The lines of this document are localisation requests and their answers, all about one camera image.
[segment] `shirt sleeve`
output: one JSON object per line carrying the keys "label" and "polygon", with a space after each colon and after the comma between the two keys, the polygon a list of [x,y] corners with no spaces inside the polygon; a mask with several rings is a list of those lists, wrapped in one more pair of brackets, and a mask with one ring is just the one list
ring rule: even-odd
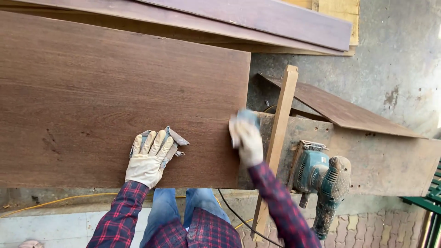
{"label": "shirt sleeve", "polygon": [[269,215],[276,223],[285,247],[321,247],[317,235],[308,227],[299,207],[291,200],[290,193],[276,179],[266,162],[249,168],[248,172],[256,189],[268,204]]}
{"label": "shirt sleeve", "polygon": [[124,183],[110,211],[98,223],[87,248],[129,248],[148,192],[149,188],[141,183]]}

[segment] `person's left hand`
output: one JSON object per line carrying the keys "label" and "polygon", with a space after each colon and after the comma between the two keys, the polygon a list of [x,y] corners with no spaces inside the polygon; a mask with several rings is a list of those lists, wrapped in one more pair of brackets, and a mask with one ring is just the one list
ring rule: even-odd
{"label": "person's left hand", "polygon": [[136,136],[133,142],[132,158],[126,171],[126,182],[139,182],[150,189],[156,186],[164,171],[160,168],[161,162],[173,145],[173,138],[168,137],[160,149],[164,138],[165,130],[158,133],[151,131],[144,146],[141,147],[142,135]]}

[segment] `white glove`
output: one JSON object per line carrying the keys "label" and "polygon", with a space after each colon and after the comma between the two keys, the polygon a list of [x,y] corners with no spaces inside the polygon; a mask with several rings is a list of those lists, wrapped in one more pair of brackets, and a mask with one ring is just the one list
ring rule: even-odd
{"label": "white glove", "polygon": [[160,168],[161,162],[173,145],[173,138],[168,137],[161,150],[159,150],[164,138],[165,130],[158,133],[151,131],[144,146],[141,147],[142,135],[136,136],[133,142],[132,158],[126,171],[126,182],[139,182],[150,189],[156,186],[164,171],[163,168]]}
{"label": "white glove", "polygon": [[246,121],[236,121],[234,131],[241,140],[239,156],[247,167],[253,167],[263,161],[263,144],[259,129]]}

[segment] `black cable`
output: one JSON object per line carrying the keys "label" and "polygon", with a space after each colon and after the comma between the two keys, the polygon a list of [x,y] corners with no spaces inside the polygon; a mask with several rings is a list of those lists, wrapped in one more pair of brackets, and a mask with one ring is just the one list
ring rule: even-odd
{"label": "black cable", "polygon": [[249,229],[251,229],[251,231],[253,231],[253,232],[256,233],[257,235],[261,236],[262,238],[268,240],[269,242],[271,242],[271,243],[277,245],[278,247],[285,248],[285,247],[279,245],[278,243],[272,241],[271,239],[269,239],[269,238],[263,236],[262,234],[260,234],[260,233],[257,232],[256,230],[254,230],[254,229],[253,229],[248,223],[245,222],[244,219],[242,219],[242,218],[241,218],[241,217],[240,217],[240,216],[239,216],[239,215],[238,215],[233,209],[231,209],[230,205],[228,205],[227,201],[225,200],[224,195],[222,194],[221,190],[220,190],[220,189],[217,189],[217,190],[219,191],[219,194],[220,194],[220,196],[222,197],[222,200],[224,201],[225,205],[227,205],[228,209],[229,209],[231,212],[233,212],[233,214],[234,214],[235,216],[237,216],[237,218],[239,218],[239,220],[241,220],[241,221],[242,221],[242,222],[243,222],[243,223],[244,223]]}

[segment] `red plaid shirt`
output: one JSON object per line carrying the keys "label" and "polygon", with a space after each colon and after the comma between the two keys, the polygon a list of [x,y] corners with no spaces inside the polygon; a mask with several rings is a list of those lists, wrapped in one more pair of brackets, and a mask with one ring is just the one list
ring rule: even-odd
{"label": "red plaid shirt", "polygon": [[[290,193],[280,184],[263,162],[249,169],[251,179],[268,203],[269,214],[276,223],[285,247],[320,248],[317,236],[310,230]],[[98,223],[88,248],[129,248],[135,234],[138,213],[149,188],[137,182],[126,182],[112,202],[112,207]],[[179,220],[158,228],[145,247],[220,247],[240,248],[236,230],[226,221],[196,208],[187,232]]]}

